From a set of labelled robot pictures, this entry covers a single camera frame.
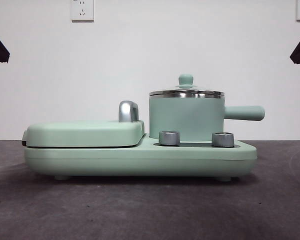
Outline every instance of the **stainless steel rim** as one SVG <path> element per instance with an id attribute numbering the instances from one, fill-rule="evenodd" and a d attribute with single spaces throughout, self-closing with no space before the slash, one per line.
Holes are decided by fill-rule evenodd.
<path id="1" fill-rule="evenodd" d="M 224 99 L 224 93 L 223 92 L 216 92 L 216 93 L 222 93 L 222 94 L 211 94 L 211 93 L 185 93 L 185 92 L 179 92 L 179 93 L 167 93 L 167 94 L 152 94 L 155 92 L 151 92 L 150 99 L 152 98 L 206 98 L 206 99 Z"/>

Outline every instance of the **gray table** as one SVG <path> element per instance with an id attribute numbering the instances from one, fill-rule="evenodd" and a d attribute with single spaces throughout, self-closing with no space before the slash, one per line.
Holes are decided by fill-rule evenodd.
<path id="1" fill-rule="evenodd" d="M 0 240 L 300 240 L 300 141 L 247 141 L 250 175 L 74 177 L 32 172 L 0 141 Z"/>

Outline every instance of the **mint green saucepan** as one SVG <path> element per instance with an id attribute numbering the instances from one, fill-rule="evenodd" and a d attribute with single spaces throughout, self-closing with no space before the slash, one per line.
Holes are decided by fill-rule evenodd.
<path id="1" fill-rule="evenodd" d="M 211 141 L 212 133 L 224 131 L 224 119 L 260 121 L 261 106 L 226 106 L 225 94 L 201 90 L 189 74 L 179 77 L 175 89 L 151 92 L 149 98 L 150 137 L 161 131 L 179 131 L 181 141 Z"/>

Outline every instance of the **chrome handle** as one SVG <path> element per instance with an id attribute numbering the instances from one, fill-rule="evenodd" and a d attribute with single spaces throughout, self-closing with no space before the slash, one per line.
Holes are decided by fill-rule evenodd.
<path id="1" fill-rule="evenodd" d="M 122 101 L 119 105 L 119 123 L 132 123 L 139 120 L 138 104 L 133 101 Z"/>

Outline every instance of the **pot lid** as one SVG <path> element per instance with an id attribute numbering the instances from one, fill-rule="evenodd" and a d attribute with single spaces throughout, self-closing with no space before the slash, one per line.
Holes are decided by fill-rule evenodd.
<path id="1" fill-rule="evenodd" d="M 225 93 L 221 91 L 203 90 L 195 85 L 194 77 L 191 74 L 181 74 L 179 76 L 179 85 L 173 89 L 152 91 L 150 96 L 157 97 L 177 97 L 177 98 L 222 98 Z"/>

